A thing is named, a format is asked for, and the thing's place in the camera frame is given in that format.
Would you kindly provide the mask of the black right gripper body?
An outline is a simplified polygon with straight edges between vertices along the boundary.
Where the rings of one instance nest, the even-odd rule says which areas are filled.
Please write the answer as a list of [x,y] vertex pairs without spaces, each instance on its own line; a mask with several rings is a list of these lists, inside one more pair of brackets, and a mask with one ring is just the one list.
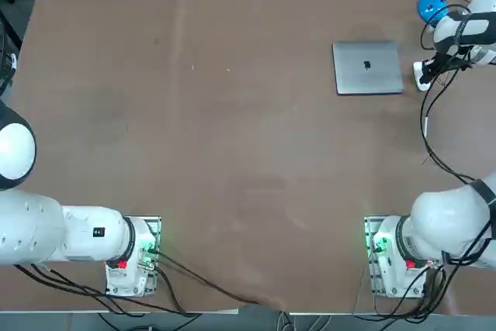
[[459,53],[454,56],[437,52],[434,58],[440,60],[440,69],[438,72],[447,72],[457,69],[461,69],[462,71],[466,70],[471,67],[470,54],[471,48],[461,48]]

